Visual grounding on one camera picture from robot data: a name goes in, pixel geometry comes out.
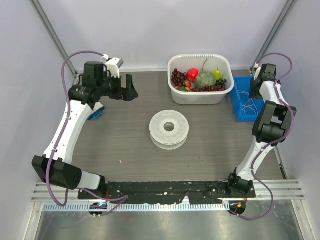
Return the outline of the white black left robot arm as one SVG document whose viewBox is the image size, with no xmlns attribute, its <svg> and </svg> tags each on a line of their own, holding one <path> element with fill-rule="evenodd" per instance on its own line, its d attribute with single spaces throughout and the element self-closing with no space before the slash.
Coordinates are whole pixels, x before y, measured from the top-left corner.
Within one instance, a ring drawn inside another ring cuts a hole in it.
<svg viewBox="0 0 320 240">
<path fill-rule="evenodd" d="M 139 94 L 134 88 L 132 75 L 126 75 L 126 86 L 121 86 L 121 58 L 110 58 L 105 63 L 88 61 L 84 64 L 81 83 L 68 90 L 68 102 L 58 129 L 41 156 L 34 156 L 32 166 L 43 183 L 67 190 L 89 190 L 100 200 L 107 195 L 106 179 L 72 165 L 73 153 L 84 123 L 94 112 L 104 107 L 102 97 L 112 100 L 133 101 Z"/>
</svg>

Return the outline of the white perforated cable spool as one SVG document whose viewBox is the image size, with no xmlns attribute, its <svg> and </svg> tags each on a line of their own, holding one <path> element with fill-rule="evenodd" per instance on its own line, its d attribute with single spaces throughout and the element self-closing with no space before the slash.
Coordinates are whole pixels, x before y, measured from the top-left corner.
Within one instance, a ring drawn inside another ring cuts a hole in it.
<svg viewBox="0 0 320 240">
<path fill-rule="evenodd" d="M 160 111 L 149 123 L 152 142 L 167 151 L 180 148 L 188 138 L 189 129 L 187 118 L 175 110 Z"/>
</svg>

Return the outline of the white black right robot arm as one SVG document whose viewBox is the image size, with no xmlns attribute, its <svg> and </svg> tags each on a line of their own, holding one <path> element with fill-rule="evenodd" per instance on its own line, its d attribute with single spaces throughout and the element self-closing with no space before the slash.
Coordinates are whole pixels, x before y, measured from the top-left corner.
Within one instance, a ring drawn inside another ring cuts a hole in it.
<svg viewBox="0 0 320 240">
<path fill-rule="evenodd" d="M 291 132 L 297 108 L 290 106 L 276 80 L 277 68 L 263 64 L 257 68 L 250 84 L 250 94 L 263 99 L 264 105 L 252 128 L 253 142 L 244 160 L 228 177 L 226 193 L 233 198 L 249 196 L 254 190 L 253 180 L 262 162 L 278 143 Z"/>
</svg>

